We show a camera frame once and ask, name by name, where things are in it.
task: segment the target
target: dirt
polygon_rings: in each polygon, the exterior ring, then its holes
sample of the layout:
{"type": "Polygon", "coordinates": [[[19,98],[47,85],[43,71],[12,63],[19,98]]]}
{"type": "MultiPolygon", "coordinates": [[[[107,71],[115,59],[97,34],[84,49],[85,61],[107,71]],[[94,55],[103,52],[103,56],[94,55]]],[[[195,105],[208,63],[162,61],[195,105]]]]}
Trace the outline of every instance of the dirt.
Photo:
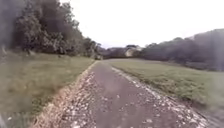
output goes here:
{"type": "Polygon", "coordinates": [[[153,91],[101,62],[89,71],[61,115],[58,124],[52,124],[51,127],[208,127],[207,120],[191,108],[153,91]]]}

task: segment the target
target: forest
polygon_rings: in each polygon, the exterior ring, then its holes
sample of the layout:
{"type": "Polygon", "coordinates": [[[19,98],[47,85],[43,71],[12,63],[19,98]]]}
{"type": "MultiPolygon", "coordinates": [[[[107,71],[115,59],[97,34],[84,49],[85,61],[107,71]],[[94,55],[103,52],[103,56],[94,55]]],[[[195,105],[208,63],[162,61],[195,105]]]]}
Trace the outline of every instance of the forest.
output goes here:
{"type": "Polygon", "coordinates": [[[1,1],[0,47],[28,53],[94,57],[99,44],[79,30],[70,3],[59,0],[1,1]]]}
{"type": "MultiPolygon", "coordinates": [[[[137,47],[128,45],[125,48],[109,48],[106,58],[126,58],[125,52],[130,46],[137,47]]],[[[135,50],[131,57],[169,61],[200,70],[223,71],[223,49],[224,29],[215,29],[188,38],[177,37],[170,41],[151,43],[141,51],[135,50]]]]}

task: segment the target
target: tall grass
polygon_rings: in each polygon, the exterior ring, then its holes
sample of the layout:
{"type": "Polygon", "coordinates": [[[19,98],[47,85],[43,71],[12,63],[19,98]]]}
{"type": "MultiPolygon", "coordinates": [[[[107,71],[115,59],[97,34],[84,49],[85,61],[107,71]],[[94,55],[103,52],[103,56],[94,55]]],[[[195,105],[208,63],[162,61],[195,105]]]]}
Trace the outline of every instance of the tall grass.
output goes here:
{"type": "Polygon", "coordinates": [[[11,55],[0,60],[0,114],[10,128],[24,128],[60,88],[93,60],[56,55],[11,55]]]}

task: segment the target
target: sky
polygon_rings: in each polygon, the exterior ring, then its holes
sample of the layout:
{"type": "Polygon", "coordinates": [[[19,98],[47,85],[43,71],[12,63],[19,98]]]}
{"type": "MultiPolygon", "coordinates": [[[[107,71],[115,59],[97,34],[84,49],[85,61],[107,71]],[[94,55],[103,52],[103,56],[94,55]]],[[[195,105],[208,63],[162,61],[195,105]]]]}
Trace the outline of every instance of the sky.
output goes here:
{"type": "Polygon", "coordinates": [[[85,37],[103,47],[145,46],[224,28],[223,0],[70,1],[85,37]]]}

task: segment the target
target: grass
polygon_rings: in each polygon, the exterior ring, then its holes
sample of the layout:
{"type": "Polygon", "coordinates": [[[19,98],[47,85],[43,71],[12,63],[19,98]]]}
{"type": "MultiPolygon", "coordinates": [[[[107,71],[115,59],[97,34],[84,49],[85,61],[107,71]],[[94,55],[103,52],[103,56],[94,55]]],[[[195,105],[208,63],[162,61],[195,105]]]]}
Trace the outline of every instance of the grass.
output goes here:
{"type": "Polygon", "coordinates": [[[0,114],[10,128],[25,128],[60,88],[75,81],[92,59],[12,55],[0,60],[0,114]]]}
{"type": "Polygon", "coordinates": [[[114,59],[107,63],[181,100],[203,107],[224,107],[224,73],[137,59],[114,59]]]}

